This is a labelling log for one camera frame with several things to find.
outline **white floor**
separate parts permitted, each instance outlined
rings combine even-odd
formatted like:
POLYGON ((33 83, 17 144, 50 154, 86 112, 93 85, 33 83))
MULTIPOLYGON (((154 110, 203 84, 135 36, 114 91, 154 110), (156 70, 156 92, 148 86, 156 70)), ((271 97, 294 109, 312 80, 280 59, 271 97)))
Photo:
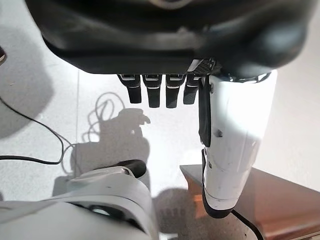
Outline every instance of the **white floor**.
MULTIPOLYGON (((318 29, 319 11, 301 56, 279 70, 272 112, 255 167, 320 191, 318 29)), ((201 162, 197 102, 183 105, 180 94, 181 104, 167 109, 162 95, 161 107, 151 109, 143 88, 142 103, 130 104, 126 88, 115 75, 88 74, 53 55, 22 0, 0 0, 0 46, 8 54, 0 67, 0 95, 21 112, 77 143, 64 158, 65 170, 61 165, 0 162, 4 200, 45 199, 63 191, 68 174, 134 158, 147 162, 148 176, 144 180, 152 197, 165 198, 168 205, 180 200, 175 199, 175 191, 169 190, 179 193, 188 189, 179 165, 201 162)), ((0 105, 0 154, 56 161, 60 145, 46 129, 0 105)))

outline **gray floor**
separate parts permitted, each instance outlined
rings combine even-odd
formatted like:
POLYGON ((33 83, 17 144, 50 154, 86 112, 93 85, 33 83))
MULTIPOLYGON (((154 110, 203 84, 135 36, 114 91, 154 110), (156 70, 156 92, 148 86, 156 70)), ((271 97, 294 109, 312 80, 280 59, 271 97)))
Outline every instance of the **gray floor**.
MULTIPOLYGON (((318 11, 302 55, 279 70, 268 128, 255 164, 261 170, 317 191, 319 29, 318 11)), ((147 162, 144 182, 158 203, 158 211, 178 216, 174 218, 177 222, 184 219, 181 214, 188 204, 177 203, 188 201, 188 185, 179 165, 201 162, 197 102, 166 109, 162 95, 161 107, 151 109, 146 90, 142 89, 142 103, 130 104, 126 89, 115 75, 88 74, 53 55, 22 0, 0 0, 0 45, 8 54, 7 62, 0 68, 0 95, 76 144, 66 154, 64 168, 22 161, 0 162, 0 192, 5 200, 45 199, 63 192, 69 177, 137 158, 147 162)), ((0 153, 56 161, 60 145, 47 130, 0 105, 0 153)), ((192 218, 186 224, 180 230, 192 226, 192 218)), ((163 232, 175 234, 178 230, 163 232)), ((211 233, 206 234, 179 239, 214 238, 211 233)))

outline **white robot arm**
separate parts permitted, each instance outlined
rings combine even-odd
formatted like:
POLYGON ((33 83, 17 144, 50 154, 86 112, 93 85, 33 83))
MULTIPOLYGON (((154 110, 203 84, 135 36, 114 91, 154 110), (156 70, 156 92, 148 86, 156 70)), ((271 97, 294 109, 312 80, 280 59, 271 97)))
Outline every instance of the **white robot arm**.
POLYGON ((276 80, 273 71, 250 79, 211 75, 199 83, 202 198, 214 218, 226 217, 241 195, 265 133, 276 80))

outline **white plastic casing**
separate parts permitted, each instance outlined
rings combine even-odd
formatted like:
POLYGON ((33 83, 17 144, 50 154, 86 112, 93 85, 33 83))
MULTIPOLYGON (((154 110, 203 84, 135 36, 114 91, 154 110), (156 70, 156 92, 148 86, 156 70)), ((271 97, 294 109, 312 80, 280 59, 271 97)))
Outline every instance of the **white plastic casing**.
POLYGON ((214 210, 232 209, 256 160, 273 101, 277 71, 258 83, 210 76, 211 145, 204 149, 205 198, 214 210))

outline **white robot forearm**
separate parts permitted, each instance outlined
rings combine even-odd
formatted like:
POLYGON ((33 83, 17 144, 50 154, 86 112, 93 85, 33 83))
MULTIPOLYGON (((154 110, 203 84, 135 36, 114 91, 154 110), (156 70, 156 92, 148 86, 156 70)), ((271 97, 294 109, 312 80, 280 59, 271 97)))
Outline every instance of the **white robot forearm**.
POLYGON ((273 71, 238 80, 210 75, 199 82, 202 197, 214 218, 226 217, 242 193, 265 133, 276 80, 273 71))

